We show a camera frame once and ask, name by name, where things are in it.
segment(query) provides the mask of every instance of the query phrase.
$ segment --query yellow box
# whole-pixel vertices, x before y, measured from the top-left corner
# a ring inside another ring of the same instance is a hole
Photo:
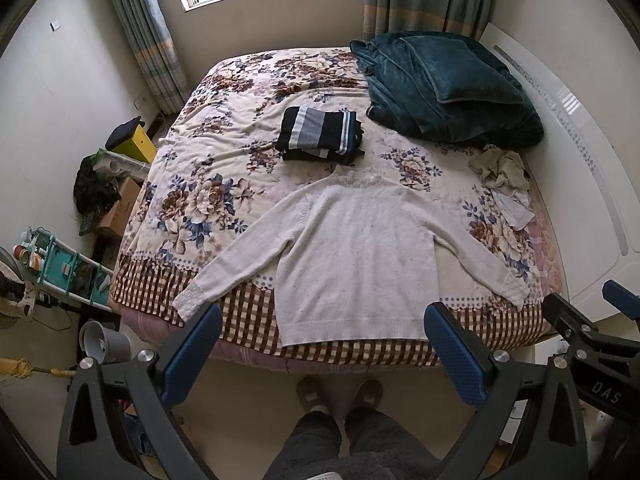
[[[156,156],[156,147],[146,136],[142,126],[138,125],[129,139],[118,144],[114,152],[127,155],[141,162],[151,163]]]

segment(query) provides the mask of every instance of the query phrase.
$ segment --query gray bucket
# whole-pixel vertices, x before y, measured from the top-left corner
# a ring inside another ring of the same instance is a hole
[[[129,338],[93,319],[82,326],[78,340],[82,351],[99,364],[123,363],[131,359]]]

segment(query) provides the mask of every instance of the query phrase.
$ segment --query person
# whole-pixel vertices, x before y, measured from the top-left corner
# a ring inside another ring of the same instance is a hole
[[[312,377],[297,385],[306,411],[263,480],[424,480],[437,460],[411,433],[376,408],[383,387],[368,379],[344,419],[350,456],[338,457],[342,437],[322,385]]]

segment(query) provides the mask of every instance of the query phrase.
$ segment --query dark pants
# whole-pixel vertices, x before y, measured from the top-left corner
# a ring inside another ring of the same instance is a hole
[[[326,472],[344,480],[423,480],[438,465],[411,433],[376,410],[356,408],[344,429],[351,456],[339,458],[342,437],[334,418],[320,412],[303,416],[263,480],[306,480]]]

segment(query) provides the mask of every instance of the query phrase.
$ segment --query floral bedspread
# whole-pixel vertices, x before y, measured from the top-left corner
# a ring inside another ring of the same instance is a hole
[[[405,138],[370,121],[367,84],[346,48],[265,52],[210,70],[161,142],[138,197],[118,256],[112,305],[181,326],[172,300],[189,280],[273,205],[333,171],[328,163],[285,162],[274,149],[284,111],[300,105],[355,111],[366,154],[354,166],[375,166],[428,195],[529,285],[529,298],[518,311],[438,247],[442,301],[463,325],[502,348],[540,336],[542,298],[562,286],[543,213],[537,211],[529,226],[514,232],[468,167],[476,150]],[[283,348],[274,312],[275,265],[221,300],[221,339],[264,354],[331,364],[435,361],[428,343],[415,341]]]

